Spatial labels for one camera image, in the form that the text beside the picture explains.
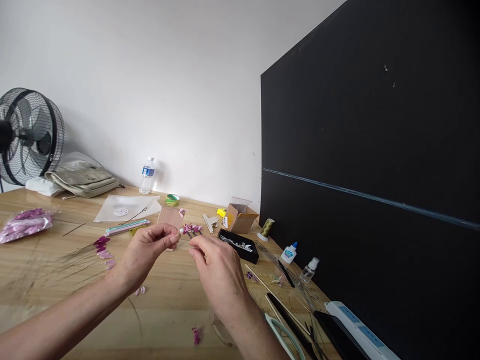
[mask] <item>black panel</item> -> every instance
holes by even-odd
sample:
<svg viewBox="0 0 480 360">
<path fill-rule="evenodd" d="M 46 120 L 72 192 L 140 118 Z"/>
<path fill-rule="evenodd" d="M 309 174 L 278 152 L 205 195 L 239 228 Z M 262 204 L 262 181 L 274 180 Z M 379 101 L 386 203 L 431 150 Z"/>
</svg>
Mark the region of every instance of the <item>black panel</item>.
<svg viewBox="0 0 480 360">
<path fill-rule="evenodd" d="M 475 19 L 347 1 L 262 74 L 262 166 L 480 223 Z"/>
<path fill-rule="evenodd" d="M 272 238 L 301 268 L 318 257 L 314 282 L 401 359 L 470 358 L 478 232 L 267 171 L 261 196 Z"/>
</svg>

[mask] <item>power strip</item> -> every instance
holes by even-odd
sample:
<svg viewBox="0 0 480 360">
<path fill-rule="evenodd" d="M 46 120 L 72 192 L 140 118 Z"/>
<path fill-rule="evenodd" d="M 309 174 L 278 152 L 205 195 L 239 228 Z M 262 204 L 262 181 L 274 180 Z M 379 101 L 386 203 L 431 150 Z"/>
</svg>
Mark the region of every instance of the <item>power strip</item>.
<svg viewBox="0 0 480 360">
<path fill-rule="evenodd" d="M 343 302 L 325 305 L 326 311 L 341 321 L 371 360 L 400 360 Z"/>
</svg>

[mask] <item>thread spool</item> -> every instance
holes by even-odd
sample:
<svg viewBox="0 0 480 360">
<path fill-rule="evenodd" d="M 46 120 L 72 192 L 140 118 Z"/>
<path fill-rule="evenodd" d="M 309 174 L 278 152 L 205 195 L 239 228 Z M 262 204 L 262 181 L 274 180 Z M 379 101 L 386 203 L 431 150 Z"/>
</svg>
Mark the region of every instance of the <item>thread spool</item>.
<svg viewBox="0 0 480 360">
<path fill-rule="evenodd" d="M 257 232 L 256 235 L 262 241 L 269 241 L 269 232 L 274 225 L 275 220 L 267 219 L 261 228 L 261 232 Z"/>
</svg>

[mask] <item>hand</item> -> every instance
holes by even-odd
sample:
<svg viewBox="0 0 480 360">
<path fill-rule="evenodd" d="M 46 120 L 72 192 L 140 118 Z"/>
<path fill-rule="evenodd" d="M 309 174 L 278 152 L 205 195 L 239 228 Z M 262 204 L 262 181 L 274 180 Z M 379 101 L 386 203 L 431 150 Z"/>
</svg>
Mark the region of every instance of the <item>hand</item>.
<svg viewBox="0 0 480 360">
<path fill-rule="evenodd" d="M 158 223 L 139 229 L 131 239 L 120 262 L 105 279 L 128 294 L 136 291 L 147 278 L 155 261 L 166 249 L 176 249 L 181 234 L 170 224 Z"/>
<path fill-rule="evenodd" d="M 250 296 L 237 252 L 213 236 L 195 236 L 190 249 L 206 296 L 225 325 L 259 311 Z"/>
</svg>

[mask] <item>electric fan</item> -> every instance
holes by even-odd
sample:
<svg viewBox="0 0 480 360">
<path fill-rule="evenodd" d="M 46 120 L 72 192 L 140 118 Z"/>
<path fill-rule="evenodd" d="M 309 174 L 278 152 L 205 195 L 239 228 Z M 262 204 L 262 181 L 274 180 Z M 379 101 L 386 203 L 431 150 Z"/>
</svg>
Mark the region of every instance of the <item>electric fan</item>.
<svg viewBox="0 0 480 360">
<path fill-rule="evenodd" d="M 0 176 L 24 186 L 59 165 L 65 128 L 59 108 L 41 93 L 17 87 L 0 98 Z"/>
</svg>

